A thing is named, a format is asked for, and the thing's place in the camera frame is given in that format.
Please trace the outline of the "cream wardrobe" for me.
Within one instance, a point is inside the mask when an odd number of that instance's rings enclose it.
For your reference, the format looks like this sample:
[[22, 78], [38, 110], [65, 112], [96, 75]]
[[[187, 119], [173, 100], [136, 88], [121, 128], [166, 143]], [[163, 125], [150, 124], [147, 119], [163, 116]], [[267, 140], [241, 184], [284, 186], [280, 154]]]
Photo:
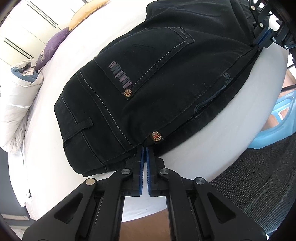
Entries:
[[49, 39], [88, 1], [20, 1], [1, 25], [1, 67], [38, 59]]

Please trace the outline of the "purple cushion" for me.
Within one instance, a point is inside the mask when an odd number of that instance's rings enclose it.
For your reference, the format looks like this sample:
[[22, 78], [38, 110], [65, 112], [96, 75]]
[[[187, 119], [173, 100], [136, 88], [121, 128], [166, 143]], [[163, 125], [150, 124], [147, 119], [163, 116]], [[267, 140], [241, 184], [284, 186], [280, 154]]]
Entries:
[[50, 38], [50, 40], [45, 45], [44, 49], [41, 51], [36, 66], [35, 71], [39, 72], [47, 62], [51, 60], [53, 55], [55, 54], [56, 50], [60, 46], [60, 44], [67, 38], [70, 31], [69, 28], [64, 28], [57, 32], [54, 36]]

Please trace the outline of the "yellow cushion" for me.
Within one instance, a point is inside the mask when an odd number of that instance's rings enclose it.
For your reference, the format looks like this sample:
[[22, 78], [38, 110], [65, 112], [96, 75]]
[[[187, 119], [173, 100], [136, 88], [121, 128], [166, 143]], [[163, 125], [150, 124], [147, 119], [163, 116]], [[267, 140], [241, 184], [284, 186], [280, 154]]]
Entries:
[[102, 8], [108, 4], [108, 0], [92, 0], [86, 3], [84, 6], [79, 8], [79, 10], [72, 17], [68, 30], [71, 32], [78, 25], [80, 25], [84, 20], [86, 20], [90, 15], [95, 13], [98, 9]]

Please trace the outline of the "dark mesh chair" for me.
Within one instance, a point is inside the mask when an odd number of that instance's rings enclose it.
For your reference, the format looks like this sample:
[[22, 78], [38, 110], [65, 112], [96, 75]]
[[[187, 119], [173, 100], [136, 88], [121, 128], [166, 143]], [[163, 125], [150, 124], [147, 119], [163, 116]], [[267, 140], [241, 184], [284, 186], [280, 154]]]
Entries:
[[295, 135], [247, 149], [210, 183], [266, 233], [276, 230], [295, 201]]

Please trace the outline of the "white bed mattress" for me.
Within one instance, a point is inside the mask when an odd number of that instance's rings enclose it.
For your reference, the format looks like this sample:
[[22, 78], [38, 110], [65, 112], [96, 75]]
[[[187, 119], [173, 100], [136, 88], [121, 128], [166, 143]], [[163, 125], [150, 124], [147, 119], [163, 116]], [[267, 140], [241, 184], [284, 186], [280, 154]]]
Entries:
[[[38, 220], [84, 178], [69, 165], [54, 104], [70, 77], [115, 38], [145, 18], [148, 1], [110, 1], [64, 40], [41, 71], [42, 84], [25, 117], [21, 149], [8, 155], [14, 194]], [[228, 168], [259, 133], [273, 109], [287, 70], [288, 51], [277, 44], [262, 50], [234, 99], [208, 125], [163, 155], [182, 177], [211, 181]]]

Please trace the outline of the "rolled beige duvet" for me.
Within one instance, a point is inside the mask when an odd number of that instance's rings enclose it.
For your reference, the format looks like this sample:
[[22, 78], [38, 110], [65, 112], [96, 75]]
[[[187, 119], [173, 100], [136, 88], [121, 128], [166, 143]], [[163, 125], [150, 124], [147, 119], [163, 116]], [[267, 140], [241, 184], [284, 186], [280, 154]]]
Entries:
[[1, 75], [1, 148], [16, 153], [22, 146], [30, 107], [44, 77], [36, 61], [22, 61]]

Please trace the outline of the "black denim pants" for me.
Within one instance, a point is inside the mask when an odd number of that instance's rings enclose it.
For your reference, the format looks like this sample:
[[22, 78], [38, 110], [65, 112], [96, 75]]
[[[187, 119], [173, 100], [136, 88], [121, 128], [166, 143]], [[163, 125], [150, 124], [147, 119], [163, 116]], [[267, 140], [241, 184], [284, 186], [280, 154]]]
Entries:
[[71, 168], [116, 171], [161, 156], [222, 111], [259, 56], [248, 1], [155, 1], [145, 21], [67, 82], [54, 106]]

